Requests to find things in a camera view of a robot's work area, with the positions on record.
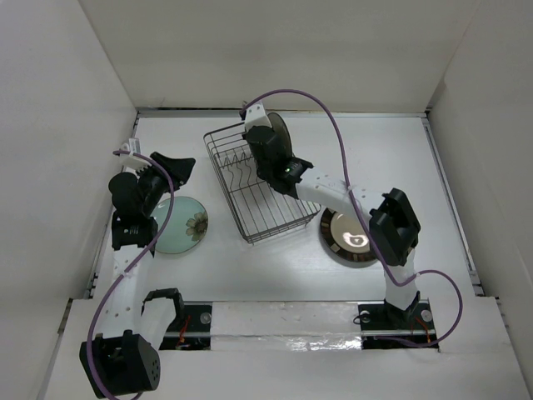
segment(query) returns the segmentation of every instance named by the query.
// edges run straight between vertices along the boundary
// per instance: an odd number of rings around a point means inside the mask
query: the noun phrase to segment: white enclosure
[[[81,298],[99,250],[101,263],[110,258],[103,240],[112,211],[107,182],[119,170],[111,151],[134,134],[135,108],[239,108],[265,91],[298,88],[337,112],[423,113],[429,103],[434,106],[429,119],[436,148],[428,122],[419,124],[420,115],[398,118],[398,124],[348,119],[341,124],[351,135],[349,157],[357,158],[351,163],[358,172],[361,165],[363,172],[372,168],[358,178],[372,176],[374,183],[416,193],[412,201],[421,210],[426,227],[421,239],[428,246],[417,249],[417,256],[424,264],[438,257],[433,267],[458,280],[466,317],[440,353],[398,350],[350,358],[204,352],[183,358],[181,352],[165,352],[169,381],[146,398],[176,396],[172,374],[184,363],[195,388],[204,384],[200,374],[211,374],[211,388],[201,393],[205,398],[220,393],[232,373],[240,377],[234,378],[233,386],[240,385],[235,398],[259,392],[265,398],[398,393],[526,398],[524,380],[530,392],[533,388],[531,43],[529,0],[0,0],[1,397],[63,400],[80,390],[79,398],[93,398],[77,351],[95,301]],[[292,95],[269,98],[266,106],[316,110]],[[202,179],[183,192],[207,198],[208,209],[216,211],[213,227],[230,224],[206,149],[194,136],[205,132],[189,131],[199,125],[188,117],[179,123],[141,119],[146,151],[168,150],[168,156],[178,157],[178,147],[191,146]],[[333,154],[326,120],[307,118],[289,121],[291,129],[314,132],[312,139],[295,134],[295,143],[312,158]],[[201,125],[219,128],[221,121],[215,120]],[[426,133],[429,144],[421,137]],[[391,165],[375,162],[378,146]],[[392,161],[400,162],[407,149],[404,179]],[[431,150],[443,167],[451,208]],[[380,169],[385,165],[390,169]],[[327,168],[340,172],[337,163]],[[451,215],[455,210],[488,298],[474,296],[469,259]],[[195,300],[380,298],[381,269],[344,269],[325,257],[315,231],[297,234],[284,252],[272,256],[268,242],[252,250],[239,242],[242,246],[225,251],[224,241],[241,239],[220,226],[182,258],[194,261],[182,270],[176,269],[181,258],[159,255],[155,265],[161,273],[149,284],[174,282]],[[225,269],[202,263],[203,245],[220,254]],[[305,250],[303,260],[296,258],[297,246]],[[272,260],[276,265],[268,269]],[[108,273],[102,270],[96,298],[109,285]],[[206,282],[199,273],[213,279]],[[420,282],[423,294],[436,300],[442,332],[454,317],[456,300],[449,298],[446,282]],[[62,337],[59,325],[69,298],[77,300]],[[218,374],[222,369],[225,374]],[[375,370],[388,376],[388,384],[373,380]]]

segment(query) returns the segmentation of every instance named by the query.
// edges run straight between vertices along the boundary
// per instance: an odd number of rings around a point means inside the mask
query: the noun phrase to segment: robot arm
[[[195,164],[193,158],[171,159],[157,152],[151,158],[165,169],[175,190],[187,182]],[[121,172],[109,183],[116,208],[112,216],[113,281],[121,275],[124,279],[107,300],[92,340],[97,374],[113,396],[157,388],[157,350],[169,325],[179,328],[185,322],[182,295],[176,288],[145,289],[154,248],[125,273],[157,235],[157,222],[151,214],[161,196],[169,192],[169,184],[161,172],[131,154],[121,155],[121,161],[138,175]],[[96,396],[104,398],[89,368],[86,342],[79,356]]]
[[[402,191],[393,188],[387,194],[380,194],[361,187],[348,188],[344,181],[329,177],[312,163],[294,157],[285,123],[275,113],[267,115],[260,103],[247,109],[244,125],[259,178],[281,194],[319,203],[357,219],[349,197],[352,190],[393,277],[403,282],[414,274],[414,249],[421,227]],[[387,274],[385,279],[386,312],[392,321],[406,321],[420,299],[416,284],[413,281],[398,287]]]

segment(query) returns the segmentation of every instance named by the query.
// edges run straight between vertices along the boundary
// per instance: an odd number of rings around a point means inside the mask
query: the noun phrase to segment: white tabletop
[[[341,177],[339,147],[329,120],[320,114],[288,114],[285,120],[295,154]],[[381,266],[357,268],[332,256],[320,238],[321,214],[306,229],[283,237],[253,246],[242,239],[203,142],[204,133],[236,122],[235,117],[139,121],[137,137],[143,153],[158,151],[168,157],[197,160],[191,179],[177,195],[197,199],[209,214],[207,235],[198,246],[177,256],[156,254],[147,289],[176,286],[185,301],[382,300],[385,281]],[[421,119],[339,117],[338,122],[352,181],[380,192],[400,188],[409,197],[422,225],[416,269],[446,271],[464,293],[472,293],[460,236]],[[111,259],[108,243],[97,297],[108,286]],[[424,298],[453,295],[440,279],[421,279],[419,286]]]
[[[293,151],[330,175],[341,176],[335,135],[321,114],[284,114]],[[205,239],[180,256],[156,253],[148,290],[177,287],[185,301],[382,300],[383,271],[356,268],[322,246],[318,217],[307,228],[256,245],[240,237],[222,195],[203,134],[235,117],[142,118],[142,152],[194,157],[197,165],[179,195],[209,213]],[[464,317],[441,350],[359,352],[161,352],[162,381],[146,398],[528,398],[496,301],[475,297],[460,236],[418,117],[338,116],[354,183],[404,190],[422,226],[416,269],[446,271],[465,301]],[[47,400],[76,393],[93,398],[77,359],[90,317],[110,284],[110,243],[102,257],[95,299],[72,307]],[[438,334],[457,313],[456,296],[440,277],[417,280],[429,298]]]

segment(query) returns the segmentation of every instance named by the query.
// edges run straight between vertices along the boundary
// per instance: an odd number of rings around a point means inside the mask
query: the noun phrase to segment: metal wire basket
[[[209,158],[242,237],[249,243],[306,225],[320,205],[284,196],[257,177],[242,123],[204,135]]]

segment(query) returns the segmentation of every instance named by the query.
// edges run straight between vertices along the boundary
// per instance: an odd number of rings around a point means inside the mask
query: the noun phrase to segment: glass plate
[[[161,227],[167,217],[170,198],[160,202],[152,216]],[[174,208],[167,227],[157,240],[160,253],[179,254],[194,248],[206,236],[208,218],[206,209],[194,198],[174,197]]]

